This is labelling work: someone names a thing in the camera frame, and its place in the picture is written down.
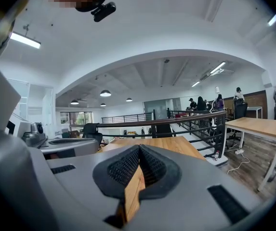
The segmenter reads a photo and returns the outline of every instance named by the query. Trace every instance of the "power strip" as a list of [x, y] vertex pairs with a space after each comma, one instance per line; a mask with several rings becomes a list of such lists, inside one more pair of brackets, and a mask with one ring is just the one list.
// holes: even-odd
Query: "power strip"
[[236, 155], [241, 154], [241, 153], [244, 153], [244, 150], [240, 149], [240, 150], [235, 151]]

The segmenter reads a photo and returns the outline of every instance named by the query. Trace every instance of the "arched ceiling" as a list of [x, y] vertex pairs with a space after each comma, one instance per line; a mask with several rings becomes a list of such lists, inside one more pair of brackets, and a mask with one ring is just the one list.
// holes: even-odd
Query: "arched ceiling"
[[[24, 33], [23, 25], [30, 24], [28, 36], [40, 41], [41, 48], [10, 42], [2, 60], [55, 73], [57, 96], [61, 96], [113, 69], [117, 69], [111, 75], [114, 82], [141, 84], [139, 73], [128, 83], [119, 68], [153, 59], [199, 56], [263, 67], [254, 45], [275, 28], [267, 26], [272, 14], [259, 0], [109, 1], [116, 3], [117, 11], [95, 23], [90, 13], [30, 0], [14, 31]], [[128, 74], [128, 69], [121, 73]]]

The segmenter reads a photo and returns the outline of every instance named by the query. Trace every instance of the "wooden desk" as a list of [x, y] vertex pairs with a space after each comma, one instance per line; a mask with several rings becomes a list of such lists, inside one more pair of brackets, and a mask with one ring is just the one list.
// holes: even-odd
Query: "wooden desk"
[[[205, 160], [205, 158], [189, 143], [183, 136], [168, 137], [160, 139], [116, 139], [112, 143], [101, 149], [102, 152], [114, 150], [126, 145], [146, 144], [161, 147], [170, 151], [189, 155], [192, 157]], [[125, 189], [125, 208], [127, 221], [131, 220], [135, 212], [139, 209], [139, 191], [145, 188], [144, 177], [141, 168], [138, 167], [131, 181]]]
[[[242, 132], [239, 148], [242, 148], [245, 133], [253, 134], [262, 138], [276, 141], [276, 120], [243, 117], [243, 118], [236, 119], [233, 121], [228, 121], [225, 123], [223, 149], [225, 149], [226, 131], [228, 128], [235, 129]], [[264, 177], [262, 183], [258, 188], [259, 191], [262, 190], [264, 185], [267, 183], [269, 177], [271, 176], [275, 168], [275, 165], [276, 165], [276, 153], [266, 173], [266, 176]]]

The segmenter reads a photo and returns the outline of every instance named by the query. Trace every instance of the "wooden handrail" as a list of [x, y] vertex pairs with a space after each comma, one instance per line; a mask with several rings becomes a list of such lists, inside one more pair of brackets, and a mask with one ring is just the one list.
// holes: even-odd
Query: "wooden handrail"
[[180, 123], [183, 121], [202, 120], [202, 119], [214, 118], [214, 117], [223, 116], [223, 115], [226, 116], [225, 111], [218, 111], [218, 112], [207, 113], [202, 115], [185, 116], [180, 118], [152, 120], [152, 121], [99, 123], [97, 127], [98, 128], [120, 128], [120, 127], [140, 127], [140, 126], [162, 125], [162, 124]]

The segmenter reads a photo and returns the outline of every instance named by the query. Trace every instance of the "metal table leg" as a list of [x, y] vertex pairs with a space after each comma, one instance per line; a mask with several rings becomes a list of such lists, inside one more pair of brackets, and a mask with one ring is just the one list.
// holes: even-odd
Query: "metal table leg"
[[265, 186], [265, 184], [267, 183], [269, 177], [271, 176], [274, 168], [275, 168], [275, 165], [276, 165], [276, 154], [274, 156], [274, 159], [272, 161], [272, 164], [271, 166], [269, 167], [267, 173], [266, 173], [266, 176], [264, 177], [262, 183], [260, 184], [259, 188], [258, 188], [258, 191], [261, 191], [263, 189], [263, 187]]

